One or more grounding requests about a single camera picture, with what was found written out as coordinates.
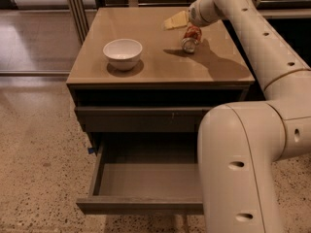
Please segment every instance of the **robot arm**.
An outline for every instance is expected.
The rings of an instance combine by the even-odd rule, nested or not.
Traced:
[[[283,232],[271,163],[311,150],[308,65],[256,9],[259,0],[197,0],[189,19],[230,20],[266,101],[210,111],[198,135],[198,162],[209,233]]]

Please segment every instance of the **terrazzo floor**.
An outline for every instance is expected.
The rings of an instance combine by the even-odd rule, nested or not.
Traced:
[[[46,48],[47,52],[26,54],[29,65],[24,66],[16,60],[21,55],[13,54],[14,47],[10,57],[4,58],[8,51],[5,54],[3,46],[9,46],[12,39],[5,35],[8,22],[0,13],[0,69],[41,69],[48,61],[49,69],[70,70],[80,47],[74,29],[69,27],[66,34],[53,30],[60,17],[53,20],[48,12],[35,17],[14,13],[19,17],[14,18],[15,26],[20,22],[19,28],[23,28],[16,37],[32,30],[27,27],[28,18],[34,24],[36,19],[40,21],[38,30],[45,30],[42,18],[48,17],[47,30],[54,46],[49,48],[49,40],[38,31],[36,39],[25,37],[22,41],[30,50]],[[62,16],[62,25],[71,24],[68,13]],[[58,51],[67,44],[67,36],[72,39],[70,53]],[[42,47],[34,49],[33,41]],[[87,153],[89,141],[76,120],[65,81],[0,77],[0,232],[205,232],[203,216],[85,216],[79,210],[76,199],[87,196],[95,155]],[[273,174],[285,232],[311,233],[311,154],[274,163]]]

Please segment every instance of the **bowl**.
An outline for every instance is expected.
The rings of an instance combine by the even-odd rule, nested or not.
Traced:
[[[135,40],[118,39],[108,43],[103,52],[112,66],[128,71],[137,65],[142,50],[142,45]]]

